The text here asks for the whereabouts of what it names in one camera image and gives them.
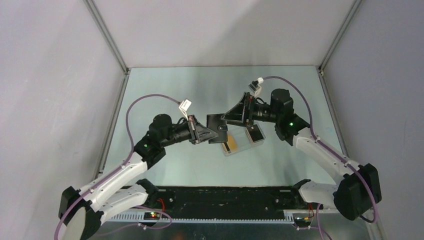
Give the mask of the black card holder wallet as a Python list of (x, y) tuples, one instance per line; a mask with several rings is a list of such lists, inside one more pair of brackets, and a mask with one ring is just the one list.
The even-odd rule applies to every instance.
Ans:
[(217, 137), (208, 141), (209, 144), (223, 144), (228, 141), (227, 121), (222, 119), (223, 113), (208, 114), (206, 116), (206, 126), (217, 133)]

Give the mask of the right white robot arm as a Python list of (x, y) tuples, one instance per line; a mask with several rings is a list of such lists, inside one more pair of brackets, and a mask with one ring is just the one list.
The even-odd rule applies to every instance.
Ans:
[(353, 221), (382, 200), (378, 170), (370, 163), (361, 165), (348, 158), (316, 135), (312, 125), (295, 113), (288, 90), (273, 90), (270, 103), (259, 103), (256, 97), (245, 92), (221, 119), (241, 127), (250, 127), (256, 121), (273, 123), (281, 141), (312, 157), (333, 179), (334, 184), (307, 179), (297, 183), (297, 191), (290, 196), (295, 208), (304, 209), (310, 203), (322, 204)]

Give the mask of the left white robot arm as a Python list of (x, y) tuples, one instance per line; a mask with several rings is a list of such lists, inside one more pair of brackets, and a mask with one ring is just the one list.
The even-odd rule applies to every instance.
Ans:
[(141, 205), (153, 208), (158, 194), (150, 181), (142, 180), (128, 190), (121, 188), (158, 163), (165, 156), (166, 147), (184, 141), (196, 145), (218, 136), (217, 130), (204, 126), (194, 115), (180, 123), (173, 123), (167, 114), (155, 116), (146, 135), (131, 144), (131, 151), (122, 163), (80, 188), (69, 186), (62, 192), (54, 239), (87, 240), (121, 212)]

